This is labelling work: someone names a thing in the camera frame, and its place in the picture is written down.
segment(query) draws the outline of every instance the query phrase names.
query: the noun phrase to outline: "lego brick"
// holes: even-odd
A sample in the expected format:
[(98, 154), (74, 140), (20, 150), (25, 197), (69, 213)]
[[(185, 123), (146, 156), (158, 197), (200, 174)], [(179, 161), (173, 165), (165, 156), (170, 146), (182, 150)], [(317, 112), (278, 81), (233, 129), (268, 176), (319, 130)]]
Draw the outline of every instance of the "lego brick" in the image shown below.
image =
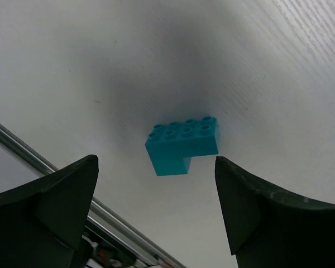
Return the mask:
[(218, 125), (214, 117), (156, 125), (145, 143), (150, 158), (218, 154)]
[(162, 157), (150, 160), (157, 176), (184, 175), (189, 172), (191, 157)]

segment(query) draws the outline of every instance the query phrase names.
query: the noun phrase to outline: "duplo block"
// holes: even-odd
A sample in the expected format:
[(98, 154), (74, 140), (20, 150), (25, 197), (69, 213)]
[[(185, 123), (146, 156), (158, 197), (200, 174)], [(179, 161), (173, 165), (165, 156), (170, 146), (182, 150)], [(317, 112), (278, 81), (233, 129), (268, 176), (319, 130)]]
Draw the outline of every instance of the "duplo block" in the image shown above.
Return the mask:
[(156, 125), (145, 147), (158, 176), (187, 174), (186, 159), (218, 154), (218, 136), (216, 118), (189, 119)]

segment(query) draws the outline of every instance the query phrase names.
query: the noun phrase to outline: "metal rail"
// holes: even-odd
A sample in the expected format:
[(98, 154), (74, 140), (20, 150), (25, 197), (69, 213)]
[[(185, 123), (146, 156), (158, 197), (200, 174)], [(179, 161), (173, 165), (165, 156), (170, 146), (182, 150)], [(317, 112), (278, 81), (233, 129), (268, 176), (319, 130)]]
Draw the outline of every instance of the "metal rail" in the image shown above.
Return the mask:
[[(39, 175), (48, 175), (58, 171), (58, 168), (1, 124), (0, 144)], [(140, 261), (147, 265), (156, 265), (159, 260), (164, 260), (173, 268), (186, 268), (95, 197), (90, 205), (88, 221), (131, 250)]]

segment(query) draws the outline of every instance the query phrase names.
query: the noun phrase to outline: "white table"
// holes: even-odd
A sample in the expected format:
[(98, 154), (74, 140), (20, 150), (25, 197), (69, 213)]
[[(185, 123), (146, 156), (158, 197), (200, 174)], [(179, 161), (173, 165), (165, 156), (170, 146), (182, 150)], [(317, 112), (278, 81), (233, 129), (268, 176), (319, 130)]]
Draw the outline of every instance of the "white table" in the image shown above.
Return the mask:
[(214, 157), (158, 178), (156, 123), (210, 114), (221, 155), (335, 203), (335, 1), (0, 1), (0, 123), (187, 267), (236, 267)]

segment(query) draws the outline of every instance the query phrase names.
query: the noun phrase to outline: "toy building block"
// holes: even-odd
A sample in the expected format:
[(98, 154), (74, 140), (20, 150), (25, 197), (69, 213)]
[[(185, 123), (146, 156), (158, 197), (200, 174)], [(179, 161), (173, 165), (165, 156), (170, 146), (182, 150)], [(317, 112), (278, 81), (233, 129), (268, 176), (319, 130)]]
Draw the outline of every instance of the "toy building block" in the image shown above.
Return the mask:
[(186, 159), (218, 154), (218, 136), (216, 118), (189, 119), (184, 123), (156, 125), (145, 147), (158, 176), (187, 174)]

